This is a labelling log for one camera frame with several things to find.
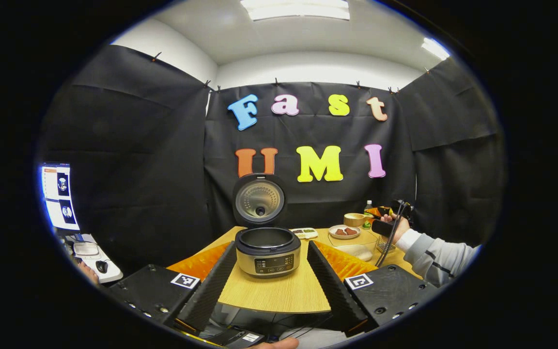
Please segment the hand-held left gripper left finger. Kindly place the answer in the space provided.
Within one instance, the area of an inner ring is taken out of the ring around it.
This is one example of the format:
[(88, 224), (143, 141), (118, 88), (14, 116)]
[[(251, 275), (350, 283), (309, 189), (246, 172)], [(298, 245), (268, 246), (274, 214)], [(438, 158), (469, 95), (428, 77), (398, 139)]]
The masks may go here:
[(154, 323), (203, 332), (236, 260), (235, 242), (230, 241), (204, 279), (150, 264), (111, 286), (110, 295)]

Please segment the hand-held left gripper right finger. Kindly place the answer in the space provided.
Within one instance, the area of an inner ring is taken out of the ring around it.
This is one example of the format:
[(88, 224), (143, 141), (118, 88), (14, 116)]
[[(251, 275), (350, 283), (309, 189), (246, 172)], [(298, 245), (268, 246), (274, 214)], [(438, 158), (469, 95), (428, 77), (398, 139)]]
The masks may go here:
[(346, 336), (387, 328), (440, 292), (398, 265), (376, 268), (318, 241), (309, 242), (307, 261)]

